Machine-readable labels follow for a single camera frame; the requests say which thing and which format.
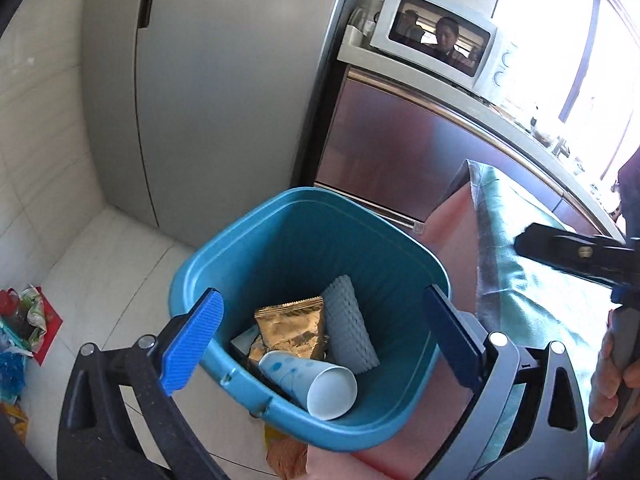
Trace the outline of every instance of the human hand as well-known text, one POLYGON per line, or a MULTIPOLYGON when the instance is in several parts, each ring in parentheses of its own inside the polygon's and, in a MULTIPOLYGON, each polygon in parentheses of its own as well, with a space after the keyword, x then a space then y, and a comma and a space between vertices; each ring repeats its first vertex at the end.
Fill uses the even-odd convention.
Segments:
MULTIPOLYGON (((629 388, 640 388, 640 360, 631 364, 624 372, 619 370, 611 360, 613 344, 613 334, 608 330, 602 340, 596 371, 591 377, 589 418, 596 424, 616 413, 618 408, 616 393, 622 381, 625 381, 629 388)), ((623 426, 633 421, 638 415, 640 415, 640 399, 623 426)))

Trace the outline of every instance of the kitchen counter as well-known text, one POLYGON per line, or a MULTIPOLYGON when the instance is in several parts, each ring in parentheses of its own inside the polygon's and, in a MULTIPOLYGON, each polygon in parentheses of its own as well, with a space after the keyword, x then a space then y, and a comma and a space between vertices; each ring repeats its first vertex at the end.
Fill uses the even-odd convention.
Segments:
POLYGON ((373 79, 379 89, 400 95, 418 105, 422 100, 437 102, 453 120, 520 163, 542 180, 597 230, 617 240, 622 234, 596 199, 540 143, 492 107, 465 91, 428 75, 399 60, 366 47, 367 40, 355 27, 348 26, 338 60, 362 69, 352 71, 362 82, 373 79))

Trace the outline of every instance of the countertop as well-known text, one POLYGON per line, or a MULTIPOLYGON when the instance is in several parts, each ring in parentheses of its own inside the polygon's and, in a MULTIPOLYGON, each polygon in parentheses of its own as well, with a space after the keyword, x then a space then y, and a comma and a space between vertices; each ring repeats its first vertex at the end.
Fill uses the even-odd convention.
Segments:
POLYGON ((604 234, 623 241, 622 234, 597 200, 580 185, 556 157, 516 124, 511 123, 494 108, 447 82, 399 60, 365 48, 364 45, 366 45, 364 35, 357 28, 348 25, 338 53, 338 60, 413 89, 427 99, 439 102, 459 113, 482 130, 486 130, 490 135, 508 145, 511 151, 516 151, 528 160, 532 165, 528 169, 533 169, 538 176, 542 174, 546 176, 546 180, 553 181, 555 185, 552 187, 555 191, 567 202, 584 209, 583 214, 588 212, 592 220, 606 231, 604 234))

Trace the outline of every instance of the microwave knob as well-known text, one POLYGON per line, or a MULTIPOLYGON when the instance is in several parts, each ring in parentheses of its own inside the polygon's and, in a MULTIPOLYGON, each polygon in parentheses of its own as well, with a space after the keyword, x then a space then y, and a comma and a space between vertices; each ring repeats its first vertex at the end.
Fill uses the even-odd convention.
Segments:
POLYGON ((494 83, 496 86, 502 86, 503 81, 504 81, 504 72, 500 70, 494 74, 494 83))
POLYGON ((507 67, 511 66, 510 63, 511 63, 512 57, 513 57, 513 53, 510 51, 507 51, 504 54, 502 54, 502 64, 507 67))

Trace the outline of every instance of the tile floor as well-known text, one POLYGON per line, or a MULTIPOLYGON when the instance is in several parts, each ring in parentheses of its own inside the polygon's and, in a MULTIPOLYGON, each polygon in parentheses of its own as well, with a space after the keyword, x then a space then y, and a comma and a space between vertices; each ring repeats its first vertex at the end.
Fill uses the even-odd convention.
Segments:
MULTIPOLYGON (((188 248, 123 213, 106 208, 74 241, 42 282, 63 318, 42 368, 29 363, 24 405, 27 447, 55 478, 56 437, 66 382, 82 343, 130 346, 169 319, 166 298, 188 248)), ((162 463, 130 388, 124 399, 147 456, 162 463)), ((175 402, 205 448, 232 480, 267 480, 263 426, 198 368, 175 402)))

